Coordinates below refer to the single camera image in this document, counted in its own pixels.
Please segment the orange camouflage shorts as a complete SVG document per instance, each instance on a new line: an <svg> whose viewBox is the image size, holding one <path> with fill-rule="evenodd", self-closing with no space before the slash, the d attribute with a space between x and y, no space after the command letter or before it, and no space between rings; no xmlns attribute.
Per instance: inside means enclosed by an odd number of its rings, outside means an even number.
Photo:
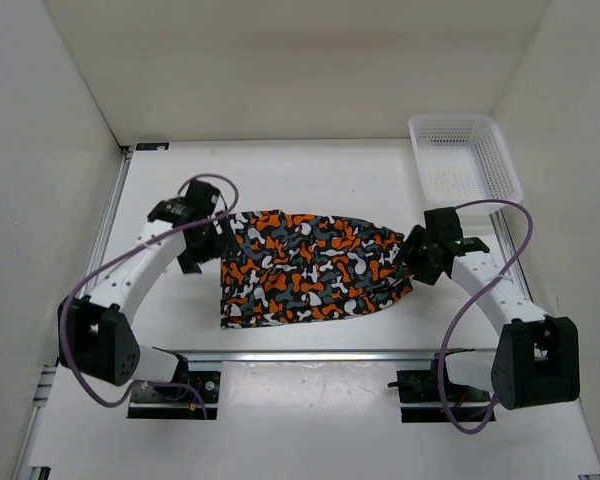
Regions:
<svg viewBox="0 0 600 480"><path fill-rule="evenodd" d="M281 210L230 219L221 258L221 325L256 328L343 320L387 309L413 287L405 236L370 221Z"/></svg>

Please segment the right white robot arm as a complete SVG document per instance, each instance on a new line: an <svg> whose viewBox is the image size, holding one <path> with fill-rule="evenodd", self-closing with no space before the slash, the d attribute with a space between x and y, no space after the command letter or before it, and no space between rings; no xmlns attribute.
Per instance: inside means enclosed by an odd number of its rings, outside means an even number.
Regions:
<svg viewBox="0 0 600 480"><path fill-rule="evenodd" d="M432 393L450 400L470 387L490 393L508 410L577 400L575 323L549 315L524 296L489 247L477 237L465 236L455 208L428 210L424 219L401 249L413 279L434 285L447 276L470 296L460 311L478 307L498 336L495 351L485 353L452 349L451 335L444 334L429 375Z"/></svg>

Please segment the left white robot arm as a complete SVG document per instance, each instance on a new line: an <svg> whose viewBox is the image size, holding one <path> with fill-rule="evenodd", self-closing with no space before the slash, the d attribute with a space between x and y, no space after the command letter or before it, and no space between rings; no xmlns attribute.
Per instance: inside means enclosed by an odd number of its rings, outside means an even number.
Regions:
<svg viewBox="0 0 600 480"><path fill-rule="evenodd" d="M198 274L204 263L237 247L229 207L219 208L212 174L185 182L176 197L150 211L131 250L98 272L89 290L79 287L59 308L60 361L80 377L115 386L153 383L168 400L186 395L190 377L180 355L138 343L132 323L167 267Z"/></svg>

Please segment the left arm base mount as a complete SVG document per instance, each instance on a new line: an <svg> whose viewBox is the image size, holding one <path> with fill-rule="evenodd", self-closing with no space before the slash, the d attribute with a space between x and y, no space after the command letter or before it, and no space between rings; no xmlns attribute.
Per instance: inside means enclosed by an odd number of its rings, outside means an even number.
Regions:
<svg viewBox="0 0 600 480"><path fill-rule="evenodd" d="M214 421L221 390L219 366L201 366L181 356L176 387L136 386L130 395L127 418L133 420Z"/></svg>

